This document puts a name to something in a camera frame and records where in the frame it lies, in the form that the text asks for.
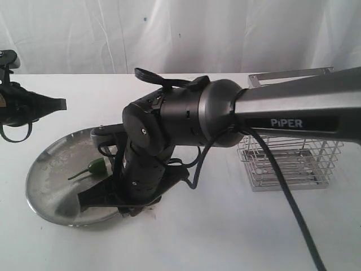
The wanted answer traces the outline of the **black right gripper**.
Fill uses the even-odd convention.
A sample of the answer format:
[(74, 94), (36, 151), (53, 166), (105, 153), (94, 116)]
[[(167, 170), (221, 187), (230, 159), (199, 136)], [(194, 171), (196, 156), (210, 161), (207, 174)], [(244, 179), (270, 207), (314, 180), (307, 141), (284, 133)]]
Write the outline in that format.
[(151, 167), (129, 166), (122, 170), (119, 189), (113, 176), (77, 194), (80, 212), (91, 207), (117, 207), (121, 216), (134, 217), (157, 204), (162, 196), (190, 176), (183, 164)]

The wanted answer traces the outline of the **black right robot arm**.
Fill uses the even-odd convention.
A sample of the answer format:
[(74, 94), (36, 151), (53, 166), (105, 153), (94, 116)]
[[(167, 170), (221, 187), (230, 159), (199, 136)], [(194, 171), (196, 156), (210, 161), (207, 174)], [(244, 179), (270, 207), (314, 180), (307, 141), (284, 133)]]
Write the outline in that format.
[(126, 106), (122, 123), (95, 128), (99, 147), (116, 146), (113, 173), (80, 192), (82, 211), (141, 209), (189, 172), (171, 165), (176, 146), (232, 147), (245, 134), (360, 142), (360, 68), (243, 89), (234, 81), (166, 79), (137, 68), (159, 88)]

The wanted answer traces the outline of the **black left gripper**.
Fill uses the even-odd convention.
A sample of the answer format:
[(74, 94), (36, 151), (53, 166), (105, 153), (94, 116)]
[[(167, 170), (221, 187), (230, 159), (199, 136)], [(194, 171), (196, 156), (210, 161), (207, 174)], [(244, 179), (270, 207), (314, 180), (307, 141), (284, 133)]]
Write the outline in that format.
[(8, 124), (33, 123), (56, 111), (66, 111), (65, 98), (28, 91), (17, 82), (8, 85)]

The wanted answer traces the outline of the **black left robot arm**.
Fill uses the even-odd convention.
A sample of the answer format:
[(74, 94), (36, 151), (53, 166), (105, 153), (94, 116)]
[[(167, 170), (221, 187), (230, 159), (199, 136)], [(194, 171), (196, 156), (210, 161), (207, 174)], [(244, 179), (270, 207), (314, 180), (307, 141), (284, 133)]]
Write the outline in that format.
[(23, 126), (66, 109), (67, 102), (64, 98), (52, 98), (28, 91), (16, 82), (1, 85), (1, 124), (3, 125)]

